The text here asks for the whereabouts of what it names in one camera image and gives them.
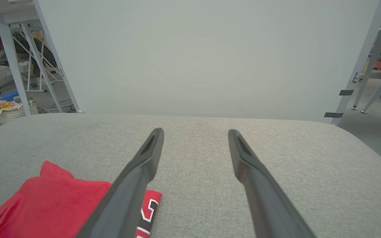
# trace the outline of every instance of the plastic basket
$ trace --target plastic basket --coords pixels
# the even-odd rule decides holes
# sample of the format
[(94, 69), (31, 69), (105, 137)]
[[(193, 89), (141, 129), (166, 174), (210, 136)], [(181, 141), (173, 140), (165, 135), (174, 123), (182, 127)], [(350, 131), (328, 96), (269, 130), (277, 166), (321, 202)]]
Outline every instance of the plastic basket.
[[(32, 112), (32, 115), (39, 114), (35, 101), (33, 101), (32, 104), (29, 103), (29, 106), (30, 106), (30, 111)], [(23, 116), (26, 116), (26, 113), (24, 112), (23, 107), (21, 109), (15, 109), (15, 110), (3, 110), (0, 115), (0, 122), (2, 124), (7, 124)]]

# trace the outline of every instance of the white partition panel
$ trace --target white partition panel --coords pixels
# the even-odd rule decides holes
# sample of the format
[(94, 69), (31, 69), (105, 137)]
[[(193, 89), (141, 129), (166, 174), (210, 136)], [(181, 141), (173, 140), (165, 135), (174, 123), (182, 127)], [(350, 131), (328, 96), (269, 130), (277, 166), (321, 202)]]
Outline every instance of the white partition panel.
[(381, 0), (35, 0), (85, 113), (330, 123)]

